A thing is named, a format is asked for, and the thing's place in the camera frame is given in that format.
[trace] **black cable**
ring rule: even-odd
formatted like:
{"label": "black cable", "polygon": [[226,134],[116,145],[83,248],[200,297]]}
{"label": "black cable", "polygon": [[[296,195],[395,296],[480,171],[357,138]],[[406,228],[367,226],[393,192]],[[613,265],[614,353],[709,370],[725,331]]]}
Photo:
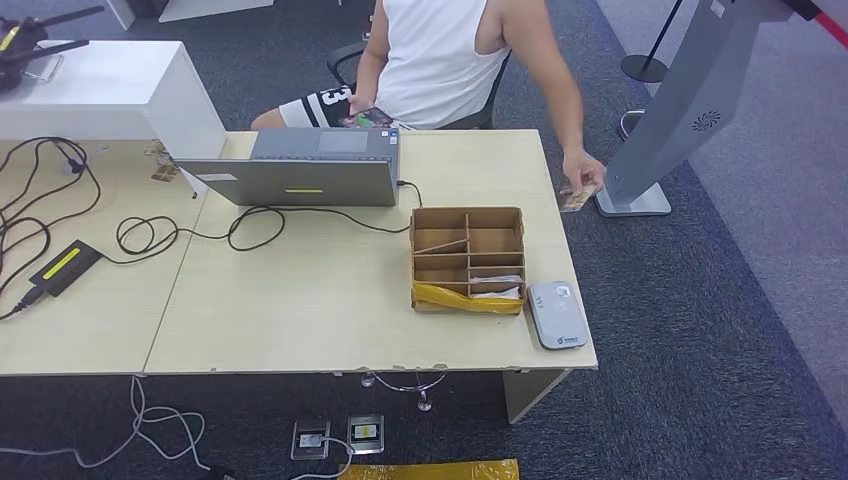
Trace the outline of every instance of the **black cable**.
{"label": "black cable", "polygon": [[[27,268],[29,268],[31,265],[33,265],[35,262],[37,262],[42,256],[44,256],[45,253],[47,253],[47,251],[50,248],[50,240],[51,240],[51,238],[50,238],[50,227],[52,227],[52,226],[54,226],[54,225],[56,225],[60,222],[63,222],[65,220],[68,220],[68,219],[71,219],[71,218],[74,218],[74,217],[78,217],[80,215],[84,215],[84,214],[88,213],[95,206],[97,206],[97,203],[100,201],[100,197],[102,196],[102,193],[103,193],[102,188],[100,186],[100,182],[97,181],[97,177],[94,175],[94,172],[91,170],[91,167],[88,163],[88,154],[85,151],[85,149],[82,146],[80,146],[78,143],[73,142],[73,141],[68,140],[68,139],[65,139],[65,138],[61,138],[61,137],[35,137],[35,138],[31,138],[29,140],[25,140],[25,141],[17,144],[15,147],[13,147],[11,150],[9,150],[9,152],[6,153],[6,158],[3,160],[3,163],[0,164],[0,172],[2,172],[6,168],[6,166],[9,164],[9,162],[12,158],[12,155],[16,151],[18,151],[21,148],[23,148],[24,146],[32,144],[32,143],[36,144],[35,150],[34,150],[33,168],[30,171],[30,174],[29,174],[29,177],[27,178],[27,181],[24,183],[23,190],[21,191],[21,193],[19,195],[17,195],[15,198],[13,198],[6,205],[3,205],[2,207],[0,207],[0,278],[2,278],[2,275],[3,275],[3,268],[5,266],[5,264],[4,264],[5,256],[9,252],[11,252],[12,249],[14,249],[15,247],[17,247],[21,243],[29,240],[30,238],[32,238],[36,235],[39,235],[39,234],[44,234],[44,245],[42,246],[41,250],[37,254],[33,255],[21,267],[19,267],[11,275],[9,275],[9,277],[7,277],[6,280],[3,280],[2,283],[0,283],[0,295],[3,294],[4,290],[9,286],[9,284],[11,284],[11,282],[14,279],[16,279],[23,271],[25,271]],[[39,166],[41,165],[41,147],[44,146],[44,145],[48,145],[48,144],[56,147],[56,149],[59,150],[59,152],[62,154],[62,156],[65,157],[65,159],[67,160],[68,164],[71,167],[72,172],[75,174],[74,178],[72,180],[70,180],[69,182],[65,183],[64,185],[61,185],[59,187],[54,188],[53,190],[50,190],[46,193],[43,193],[41,195],[36,196],[35,198],[33,198],[32,200],[27,202],[23,207],[21,207],[17,212],[15,212],[12,215],[7,216],[5,212],[8,211],[12,206],[17,204],[19,201],[21,201],[27,195],[27,193],[29,193],[29,189],[32,186],[32,182],[35,178],[35,175],[38,173]],[[41,200],[43,200],[47,197],[50,197],[51,195],[55,195],[59,192],[62,192],[63,190],[70,188],[71,186],[73,186],[74,184],[79,182],[85,174],[88,174],[89,178],[91,178],[91,181],[94,184],[95,189],[96,189],[96,194],[95,194],[94,199],[92,200],[91,204],[89,204],[86,208],[84,208],[80,211],[59,217],[59,218],[57,218],[53,221],[47,222],[47,223],[44,223],[41,220],[34,218],[34,217],[22,217],[21,216],[27,209],[29,209],[30,207],[32,207],[33,205],[35,205],[39,201],[41,201]],[[418,196],[418,206],[419,207],[423,206],[423,201],[422,201],[422,198],[421,198],[421,190],[418,188],[417,185],[415,185],[412,182],[407,182],[407,181],[404,181],[404,180],[399,180],[397,182],[397,184],[398,184],[398,186],[401,186],[401,187],[403,187],[403,186],[413,187],[415,189],[417,196]],[[238,252],[247,252],[247,251],[250,251],[250,250],[255,250],[257,248],[263,247],[263,246],[271,243],[272,241],[276,240],[280,235],[282,235],[283,231],[286,228],[286,216],[284,214],[285,212],[332,213],[334,215],[342,216],[342,217],[350,220],[351,222],[353,222],[353,223],[355,223],[355,224],[357,224],[357,225],[359,225],[363,228],[367,228],[367,229],[374,230],[374,231],[377,231],[377,232],[384,232],[384,233],[391,233],[391,234],[403,233],[403,232],[408,231],[409,228],[410,228],[409,225],[407,225],[404,228],[400,228],[400,229],[389,229],[389,228],[383,228],[383,227],[375,227],[373,225],[368,225],[367,223],[364,223],[360,220],[357,220],[356,218],[352,217],[351,215],[349,215],[347,213],[340,212],[338,210],[329,209],[329,208],[315,208],[315,207],[292,207],[292,208],[269,207],[269,206],[251,207],[251,208],[248,208],[247,210],[245,210],[235,220],[233,220],[233,223],[230,224],[230,228],[228,229],[227,233],[225,233],[223,235],[205,235],[205,234],[198,233],[198,232],[191,230],[191,229],[188,229],[188,228],[181,228],[179,225],[177,225],[177,223],[172,218],[170,218],[168,216],[160,215],[160,216],[155,216],[155,217],[150,217],[150,218],[128,217],[128,218],[123,219],[121,221],[121,223],[118,224],[118,227],[115,230],[115,241],[117,242],[118,247],[121,249],[122,252],[124,252],[127,255],[130,255],[130,256],[133,256],[133,257],[138,257],[138,258],[132,258],[130,260],[115,260],[113,258],[106,256],[106,255],[104,255],[104,258],[106,260],[108,260],[109,262],[114,263],[116,265],[129,265],[129,264],[142,262],[144,260],[153,258],[153,257],[167,251],[170,247],[172,247],[174,245],[174,243],[176,243],[176,241],[179,237],[179,234],[181,232],[190,233],[192,235],[197,235],[198,237],[206,238],[206,239],[210,239],[210,240],[224,240],[224,239],[226,239],[227,244],[230,246],[230,248],[232,248],[233,250],[238,251]],[[247,247],[240,247],[238,245],[235,245],[233,243],[233,235],[239,229],[242,222],[245,219],[247,219],[248,217],[251,217],[253,215],[263,214],[263,213],[274,213],[277,216],[279,216],[280,226],[277,229],[276,233],[274,233],[267,240],[264,240],[260,243],[255,244],[255,245],[250,245],[250,246],[247,246]],[[156,227],[154,225],[155,222],[166,222],[171,227],[171,230],[168,232],[168,234],[166,234],[164,237],[162,237],[159,240],[156,239]],[[29,235],[26,235],[26,236],[18,239],[17,241],[12,243],[11,245],[6,246],[6,237],[7,237],[8,232],[12,228],[14,228],[18,225],[24,224],[24,223],[34,223],[38,227],[38,230],[30,233]],[[135,230],[139,227],[142,227],[142,226],[147,227],[147,229],[150,233],[150,238],[147,241],[147,244],[140,249],[133,249],[133,248],[128,247],[125,244],[125,240],[126,240],[127,236],[133,230]],[[32,305],[35,301],[38,300],[38,298],[41,297],[42,294],[43,294],[43,292],[38,287],[34,287],[34,288],[30,289],[29,292],[27,292],[27,294],[24,295],[24,297],[21,299],[21,301],[9,313],[4,314],[4,315],[0,315],[0,321],[5,320],[5,319],[11,317],[12,315],[22,311],[23,309],[27,308],[28,306]]]}
{"label": "black cable", "polygon": [[[94,174],[88,168],[88,155],[86,154],[85,149],[83,149],[77,143],[72,142],[70,140],[67,140],[65,138],[60,138],[60,137],[35,137],[35,138],[31,138],[29,140],[25,140],[25,141],[17,144],[15,147],[13,147],[11,150],[9,150],[6,153],[6,158],[3,160],[3,163],[0,164],[0,172],[2,172],[6,168],[6,166],[11,161],[12,155],[16,151],[20,150],[24,146],[29,145],[31,143],[36,143],[35,150],[34,150],[33,168],[30,171],[26,182],[24,183],[24,187],[23,187],[20,194],[18,194],[15,198],[13,198],[7,204],[0,207],[0,278],[2,278],[2,275],[3,275],[3,269],[4,269],[4,266],[5,266],[5,263],[4,263],[5,256],[10,251],[12,251],[12,249],[17,247],[21,243],[25,242],[26,240],[29,240],[30,238],[32,238],[36,235],[39,235],[39,234],[44,234],[44,245],[42,246],[41,250],[38,253],[36,253],[35,255],[30,257],[29,260],[27,260],[23,265],[21,265],[17,270],[12,272],[12,274],[9,275],[5,280],[3,280],[2,283],[0,283],[0,296],[3,294],[3,292],[9,286],[9,284],[12,283],[12,281],[14,281],[23,271],[25,271],[27,268],[32,266],[41,257],[43,257],[45,253],[47,253],[48,249],[50,248],[50,227],[51,226],[56,225],[57,223],[62,222],[64,220],[67,220],[69,218],[77,217],[77,216],[80,216],[80,215],[87,213],[92,208],[94,208],[94,206],[100,200],[100,196],[101,196],[100,184],[97,182],[97,179],[94,177]],[[62,155],[65,157],[65,159],[68,161],[69,165],[71,166],[73,172],[76,174],[75,177],[71,181],[65,183],[64,185],[61,185],[57,188],[54,188],[53,190],[50,190],[46,193],[43,193],[43,194],[35,197],[34,199],[30,200],[26,205],[21,207],[14,214],[6,216],[5,212],[7,212],[11,207],[13,207],[19,201],[21,201],[21,199],[23,199],[26,196],[26,194],[29,193],[29,189],[32,186],[32,182],[35,179],[35,175],[38,173],[39,166],[41,165],[41,147],[43,147],[44,145],[47,145],[47,144],[51,144],[51,145],[55,146],[59,150],[59,152],[62,153]],[[72,150],[74,152],[74,154],[76,155],[76,157],[73,157],[72,155],[68,154],[68,152],[64,150],[63,146]],[[57,219],[55,219],[55,220],[53,220],[49,223],[44,223],[41,220],[34,218],[34,217],[23,217],[23,216],[21,216],[27,209],[29,209],[30,207],[35,205],[37,202],[39,202],[39,201],[41,201],[41,200],[43,200],[43,199],[45,199],[45,198],[47,198],[51,195],[55,195],[55,194],[65,190],[67,188],[70,188],[71,186],[73,186],[74,184],[79,182],[85,172],[88,172],[89,176],[94,181],[94,184],[97,188],[97,194],[96,194],[96,196],[95,196],[95,198],[92,201],[90,206],[88,206],[87,208],[85,208],[85,209],[83,209],[79,212],[72,213],[70,215],[66,215],[64,217],[57,218]],[[38,227],[38,229],[35,232],[32,232],[29,235],[25,235],[24,237],[21,237],[20,239],[18,239],[17,241],[12,243],[11,245],[7,246],[6,245],[6,239],[7,239],[7,235],[9,233],[9,231],[12,228],[14,228],[18,225],[22,225],[24,223],[34,223]],[[21,299],[21,301],[11,311],[9,311],[9,313],[6,313],[4,315],[0,315],[0,321],[5,320],[5,319],[11,317],[12,315],[20,312],[21,310],[27,308],[28,306],[32,305],[36,300],[38,300],[39,297],[41,297],[42,294],[43,294],[43,292],[38,287],[34,287],[34,288],[30,289],[30,291],[27,292],[26,295],[24,295],[24,297]]]}
{"label": "black cable", "polygon": [[[398,186],[401,186],[401,187],[411,186],[411,187],[415,188],[415,192],[418,195],[418,206],[419,207],[424,206],[424,203],[421,199],[421,190],[418,189],[417,185],[415,185],[412,182],[406,182],[406,181],[400,180],[400,181],[398,181]],[[179,238],[179,234],[181,232],[190,233],[192,235],[196,235],[198,237],[206,238],[206,239],[209,239],[209,240],[224,240],[224,239],[226,239],[227,244],[229,244],[230,248],[232,248],[233,250],[235,250],[237,252],[249,252],[251,250],[256,250],[259,247],[263,247],[265,245],[268,245],[269,243],[273,242],[274,240],[279,238],[280,235],[283,234],[283,231],[286,229],[286,216],[285,216],[286,212],[332,213],[334,215],[342,216],[342,217],[350,220],[351,222],[353,222],[353,223],[355,223],[355,224],[357,224],[357,225],[359,225],[363,228],[367,228],[369,230],[374,230],[374,231],[377,231],[377,232],[384,232],[384,233],[391,233],[391,234],[403,233],[403,232],[406,232],[407,230],[409,230],[409,228],[410,228],[409,225],[407,225],[406,227],[403,227],[403,228],[399,228],[399,229],[375,227],[373,225],[368,225],[365,222],[357,220],[356,218],[352,217],[351,215],[348,215],[347,213],[340,212],[338,210],[333,210],[331,208],[318,208],[318,207],[269,207],[269,206],[250,207],[247,210],[245,210],[241,215],[236,217],[235,220],[233,220],[233,223],[230,224],[230,228],[227,230],[227,233],[225,233],[223,235],[206,235],[206,234],[196,232],[196,231],[194,231],[190,228],[182,228],[179,225],[177,225],[177,222],[175,222],[174,219],[172,219],[171,217],[163,216],[163,215],[159,215],[159,216],[156,216],[156,217],[150,217],[150,218],[127,217],[127,218],[123,219],[121,221],[121,223],[118,224],[118,228],[115,230],[115,241],[118,243],[118,247],[121,249],[121,251],[126,253],[127,255],[134,256],[134,257],[139,256],[139,255],[143,255],[143,256],[140,256],[138,258],[133,258],[133,259],[130,259],[130,260],[115,260],[115,259],[113,259],[109,256],[106,256],[106,255],[103,255],[103,258],[105,258],[109,262],[112,262],[116,265],[130,265],[130,264],[133,264],[133,263],[143,262],[143,261],[148,260],[150,258],[153,258],[157,255],[160,255],[160,254],[164,253],[165,251],[167,251],[169,248],[171,248],[174,245],[174,243],[176,243],[177,239]],[[271,235],[267,240],[264,240],[260,243],[255,244],[255,245],[250,245],[248,247],[239,247],[239,246],[235,245],[233,243],[233,235],[235,235],[236,231],[239,229],[242,222],[250,216],[258,215],[258,214],[262,214],[262,213],[274,213],[280,218],[280,226],[277,228],[277,231],[273,235]],[[134,222],[134,223],[132,223],[132,225],[127,227],[127,224],[129,224],[130,222]],[[159,240],[156,240],[156,227],[154,225],[155,222],[166,222],[171,227],[171,230],[164,237],[162,237]],[[130,232],[132,232],[136,228],[139,228],[139,227],[142,227],[142,226],[147,227],[147,230],[148,230],[149,235],[150,235],[148,240],[147,240],[147,244],[145,244],[144,247],[138,248],[138,249],[132,249],[132,248],[126,246],[125,239],[126,239],[127,235],[129,235]]]}

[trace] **white tank top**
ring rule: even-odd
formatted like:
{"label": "white tank top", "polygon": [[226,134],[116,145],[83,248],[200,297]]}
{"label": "white tank top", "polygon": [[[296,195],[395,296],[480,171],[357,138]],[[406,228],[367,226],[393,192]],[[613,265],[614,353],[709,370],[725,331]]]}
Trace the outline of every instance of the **white tank top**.
{"label": "white tank top", "polygon": [[375,104],[414,128],[434,129],[479,112],[509,49],[479,55],[487,0],[384,0],[389,61]]}

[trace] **power adapter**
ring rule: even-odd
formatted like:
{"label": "power adapter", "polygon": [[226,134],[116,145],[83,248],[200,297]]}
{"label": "power adapter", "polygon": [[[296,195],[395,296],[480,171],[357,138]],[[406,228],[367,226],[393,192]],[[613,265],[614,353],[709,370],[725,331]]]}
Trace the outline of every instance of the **power adapter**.
{"label": "power adapter", "polygon": [[86,245],[82,240],[75,240],[29,281],[42,292],[58,297],[102,257],[102,253]]}

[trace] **paper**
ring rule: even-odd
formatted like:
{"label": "paper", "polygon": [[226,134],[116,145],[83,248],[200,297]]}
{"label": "paper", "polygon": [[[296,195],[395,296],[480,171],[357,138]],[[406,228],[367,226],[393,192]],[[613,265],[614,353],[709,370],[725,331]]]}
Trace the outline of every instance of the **paper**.
{"label": "paper", "polygon": [[521,283],[521,276],[501,275],[500,277],[471,277],[471,283]]}
{"label": "paper", "polygon": [[518,287],[513,287],[505,292],[472,293],[471,298],[506,298],[509,300],[519,300],[521,299],[521,294],[518,291]]}
{"label": "paper", "polygon": [[204,182],[223,182],[238,180],[238,178],[230,175],[229,173],[205,173],[202,175],[198,175],[197,178],[203,180]]}

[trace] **white cable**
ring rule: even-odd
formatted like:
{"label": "white cable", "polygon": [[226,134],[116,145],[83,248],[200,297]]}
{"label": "white cable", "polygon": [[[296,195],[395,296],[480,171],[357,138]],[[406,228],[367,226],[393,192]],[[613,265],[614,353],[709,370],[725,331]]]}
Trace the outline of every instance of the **white cable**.
{"label": "white cable", "polygon": [[345,468],[343,468],[339,473],[333,473],[333,474],[330,474],[330,475],[319,475],[317,473],[304,473],[303,475],[298,475],[297,477],[294,477],[291,480],[303,480],[304,478],[338,478],[338,477],[341,477],[342,475],[344,475],[344,472],[346,472],[347,469],[350,468],[350,462],[353,461],[353,447],[349,443],[345,442],[344,440],[339,440],[338,438],[324,437],[324,436],[321,437],[321,440],[322,441],[328,440],[330,442],[338,443],[339,445],[344,445],[345,450],[347,450],[347,465],[345,465]]}
{"label": "white cable", "polygon": [[[139,398],[141,399],[140,400],[141,408],[139,408],[136,405],[136,402],[135,402],[136,388],[138,389]],[[197,466],[202,468],[203,470],[209,471],[210,468],[207,467],[206,465],[200,463],[200,460],[197,457],[197,443],[200,441],[201,438],[203,438],[203,432],[204,432],[204,430],[206,430],[206,419],[203,418],[203,415],[201,415],[200,413],[197,413],[197,412],[183,413],[183,412],[180,412],[180,411],[176,410],[175,408],[171,408],[171,407],[149,407],[148,408],[148,407],[146,407],[146,403],[147,403],[147,398],[144,396],[144,388],[141,386],[141,380],[139,380],[138,377],[133,376],[132,377],[132,383],[130,383],[130,405],[132,406],[133,412],[135,413],[135,418],[133,418],[133,422],[132,422],[132,430],[133,431],[130,434],[130,436],[124,441],[124,443],[121,444],[120,447],[118,447],[114,452],[112,452],[108,456],[106,456],[106,458],[99,460],[97,462],[86,463],[82,459],[82,457],[80,457],[79,451],[75,448],[62,448],[62,449],[59,449],[59,450],[49,450],[49,451],[44,451],[44,452],[38,452],[38,451],[34,451],[34,450],[23,450],[23,449],[18,449],[18,448],[0,448],[0,453],[11,453],[11,454],[15,454],[15,455],[29,455],[29,456],[35,456],[35,457],[45,457],[45,456],[50,456],[50,455],[61,455],[63,453],[72,453],[74,455],[74,458],[77,461],[77,464],[79,464],[80,467],[82,467],[82,468],[96,468],[96,467],[99,467],[99,466],[105,464],[109,460],[112,460],[113,458],[115,458],[119,453],[121,453],[127,447],[127,445],[130,444],[130,442],[132,442],[132,440],[135,437],[140,437],[141,439],[145,440],[147,443],[152,445],[153,448],[156,449],[156,451],[159,453],[159,455],[161,455],[162,458],[164,458],[166,460],[176,460],[176,459],[182,457],[183,455],[187,454],[188,452],[191,452],[192,455],[194,456],[194,463],[197,464]],[[153,413],[153,412],[161,412],[161,411],[169,412],[170,415],[165,415],[165,416],[162,416],[162,417],[154,417],[154,418],[145,418],[146,414],[150,414],[150,413]],[[189,427],[188,422],[186,421],[186,417],[196,417],[196,418],[200,419],[200,432],[197,434],[197,437],[195,437],[192,434],[191,428]],[[183,424],[183,427],[185,428],[185,431],[186,431],[186,435],[188,435],[189,446],[185,450],[183,450],[182,452],[180,452],[178,454],[169,455],[169,454],[165,453],[165,451],[162,450],[162,448],[152,438],[150,438],[149,436],[147,436],[146,434],[141,432],[141,426],[143,424],[146,424],[146,423],[159,423],[159,422],[164,422],[164,421],[167,421],[167,420],[172,420],[174,418],[178,418],[180,420],[180,422]]]}

